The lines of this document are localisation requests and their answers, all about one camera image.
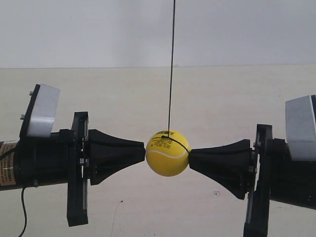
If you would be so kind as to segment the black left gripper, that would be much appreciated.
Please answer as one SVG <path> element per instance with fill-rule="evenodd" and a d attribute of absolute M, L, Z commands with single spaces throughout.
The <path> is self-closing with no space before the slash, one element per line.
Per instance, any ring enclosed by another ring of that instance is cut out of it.
<path fill-rule="evenodd" d="M 75 112 L 71 129 L 52 132 L 61 151 L 54 151 L 56 167 L 52 184 L 67 184 L 67 219 L 87 220 L 87 178 L 85 145 L 90 144 L 90 184 L 98 185 L 122 169 L 145 160 L 144 143 L 88 131 L 88 112 Z"/>

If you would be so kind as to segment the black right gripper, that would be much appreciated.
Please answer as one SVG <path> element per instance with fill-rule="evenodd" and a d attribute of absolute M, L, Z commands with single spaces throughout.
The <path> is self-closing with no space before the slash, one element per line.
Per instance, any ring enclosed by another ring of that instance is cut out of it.
<path fill-rule="evenodd" d="M 189 166 L 222 185 L 238 199 L 245 199 L 252 172 L 249 170 L 251 147 L 249 139 L 219 147 L 192 149 Z M 273 138 L 273 127 L 257 125 L 254 161 L 259 165 L 257 182 L 248 195 L 246 219 L 243 227 L 245 237 L 268 235 L 270 196 L 275 172 L 286 154 L 283 139 Z"/>

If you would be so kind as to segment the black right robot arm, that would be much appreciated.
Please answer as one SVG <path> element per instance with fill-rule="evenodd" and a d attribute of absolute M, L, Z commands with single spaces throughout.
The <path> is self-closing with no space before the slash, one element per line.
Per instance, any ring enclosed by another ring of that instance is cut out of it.
<path fill-rule="evenodd" d="M 191 169 L 211 178 L 236 198 L 248 198 L 245 237 L 268 235 L 270 201 L 315 209 L 316 163 L 295 161 L 290 144 L 273 138 L 272 126 L 258 124 L 250 140 L 215 148 L 193 149 Z"/>

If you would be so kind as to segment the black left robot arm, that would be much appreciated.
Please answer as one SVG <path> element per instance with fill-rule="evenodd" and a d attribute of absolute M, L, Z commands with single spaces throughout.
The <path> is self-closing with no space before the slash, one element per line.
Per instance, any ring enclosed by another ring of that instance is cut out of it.
<path fill-rule="evenodd" d="M 0 162 L 1 190 L 67 184 L 67 221 L 70 227 L 88 223 L 87 187 L 143 162 L 143 142 L 124 140 L 88 128 L 88 113 L 76 112 L 71 129 L 49 137 L 23 136 L 1 142 L 11 154 Z"/>

